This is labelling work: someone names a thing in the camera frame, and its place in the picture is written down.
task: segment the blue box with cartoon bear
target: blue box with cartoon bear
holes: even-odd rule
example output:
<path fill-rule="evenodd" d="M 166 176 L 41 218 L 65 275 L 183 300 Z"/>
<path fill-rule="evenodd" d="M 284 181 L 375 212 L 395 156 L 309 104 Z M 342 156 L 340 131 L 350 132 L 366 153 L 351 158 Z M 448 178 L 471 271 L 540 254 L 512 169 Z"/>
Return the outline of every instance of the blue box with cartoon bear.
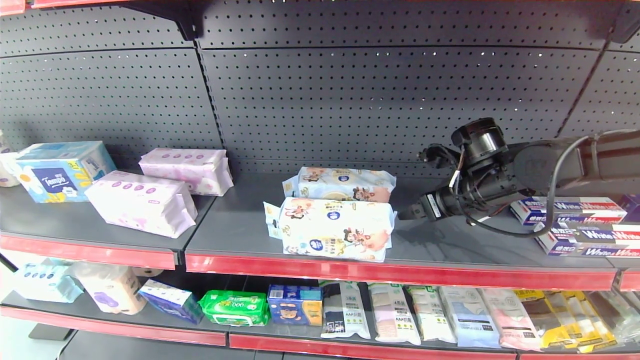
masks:
<path fill-rule="evenodd" d="M 271 285 L 267 302 L 273 322 L 322 326 L 322 290 L 318 286 Z"/>
<path fill-rule="evenodd" d="M 84 191 L 116 170 L 102 141 L 37 143 L 20 151 L 12 165 L 35 202 L 88 201 Z"/>

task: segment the blue tissue box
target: blue tissue box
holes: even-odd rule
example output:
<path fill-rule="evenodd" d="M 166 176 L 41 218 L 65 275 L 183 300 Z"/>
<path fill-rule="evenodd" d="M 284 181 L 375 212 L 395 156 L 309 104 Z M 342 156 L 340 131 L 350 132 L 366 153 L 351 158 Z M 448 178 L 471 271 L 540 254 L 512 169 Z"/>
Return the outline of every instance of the blue tissue box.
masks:
<path fill-rule="evenodd" d="M 202 308 L 190 291 L 149 279 L 138 293 L 163 313 L 177 316 L 196 325 L 204 317 Z"/>
<path fill-rule="evenodd" d="M 20 151 L 17 178 L 35 202 L 89 201 L 84 191 L 116 170 L 102 142 L 37 143 Z"/>

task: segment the pink tissue pack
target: pink tissue pack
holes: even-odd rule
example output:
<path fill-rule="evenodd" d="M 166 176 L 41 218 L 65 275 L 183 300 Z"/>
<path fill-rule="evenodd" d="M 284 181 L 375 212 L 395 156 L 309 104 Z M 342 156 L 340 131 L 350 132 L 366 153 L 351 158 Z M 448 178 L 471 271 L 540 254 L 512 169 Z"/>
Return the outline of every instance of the pink tissue pack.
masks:
<path fill-rule="evenodd" d="M 183 181 L 116 170 L 85 194 L 108 224 L 174 239 L 196 224 L 198 213 Z"/>
<path fill-rule="evenodd" d="M 139 164 L 145 175 L 184 181 L 194 195 L 222 196 L 234 185 L 226 150 L 158 148 Z"/>

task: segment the yellow package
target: yellow package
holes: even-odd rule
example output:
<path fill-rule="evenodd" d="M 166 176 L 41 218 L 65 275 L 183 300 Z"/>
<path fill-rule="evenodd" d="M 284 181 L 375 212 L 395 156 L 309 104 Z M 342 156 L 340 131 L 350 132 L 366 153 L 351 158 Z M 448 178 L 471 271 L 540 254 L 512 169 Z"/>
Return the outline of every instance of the yellow package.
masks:
<path fill-rule="evenodd" d="M 540 337 L 541 348 L 575 348 L 577 342 L 559 321 L 553 307 L 540 290 L 514 290 L 527 310 Z"/>
<path fill-rule="evenodd" d="M 609 328 L 604 324 L 604 321 L 600 317 L 600 315 L 596 312 L 596 309 L 589 302 L 587 297 L 582 291 L 566 291 L 572 293 L 572 296 L 580 301 L 580 306 L 584 314 L 591 320 L 595 330 L 600 335 L 600 342 L 593 343 L 590 345 L 580 346 L 578 347 L 578 351 L 582 353 L 592 352 L 596 350 L 600 350 L 607 347 L 613 347 L 618 344 L 616 337 L 609 330 Z"/>

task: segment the green wet wipes pack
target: green wet wipes pack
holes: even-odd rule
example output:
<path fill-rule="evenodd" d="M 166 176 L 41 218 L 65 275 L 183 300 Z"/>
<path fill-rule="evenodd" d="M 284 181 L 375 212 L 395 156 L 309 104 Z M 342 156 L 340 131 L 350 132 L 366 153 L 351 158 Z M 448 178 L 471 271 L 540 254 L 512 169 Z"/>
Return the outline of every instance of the green wet wipes pack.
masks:
<path fill-rule="evenodd" d="M 204 315 L 220 325 L 265 326 L 269 321 L 266 294 L 210 290 L 198 303 Z"/>

